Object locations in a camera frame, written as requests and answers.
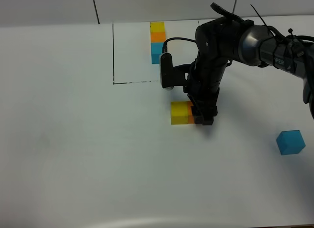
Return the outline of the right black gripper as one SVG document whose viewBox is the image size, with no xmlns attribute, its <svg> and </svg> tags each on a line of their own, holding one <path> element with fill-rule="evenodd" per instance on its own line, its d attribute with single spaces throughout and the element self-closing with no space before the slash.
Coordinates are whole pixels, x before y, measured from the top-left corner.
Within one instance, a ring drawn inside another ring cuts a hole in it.
<svg viewBox="0 0 314 228">
<path fill-rule="evenodd" d="M 219 85 L 225 71 L 225 59 L 196 58 L 188 75 L 188 84 L 183 91 L 196 106 L 191 107 L 195 124 L 213 125 L 217 116 L 216 107 Z"/>
</svg>

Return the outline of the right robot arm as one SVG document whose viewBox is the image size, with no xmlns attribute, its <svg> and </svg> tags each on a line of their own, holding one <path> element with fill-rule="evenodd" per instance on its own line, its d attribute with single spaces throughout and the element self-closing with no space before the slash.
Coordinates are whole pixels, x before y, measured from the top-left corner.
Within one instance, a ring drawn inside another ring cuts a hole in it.
<svg viewBox="0 0 314 228">
<path fill-rule="evenodd" d="M 314 111 L 314 38 L 287 36 L 273 26 L 256 25 L 219 5 L 211 8 L 221 18 L 197 27 L 195 42 L 198 54 L 191 65 L 183 90 L 192 101 L 192 113 L 197 124 L 212 125 L 217 116 L 219 85 L 226 67 L 233 61 L 264 68 L 273 66 L 304 82 L 303 102 Z"/>
</svg>

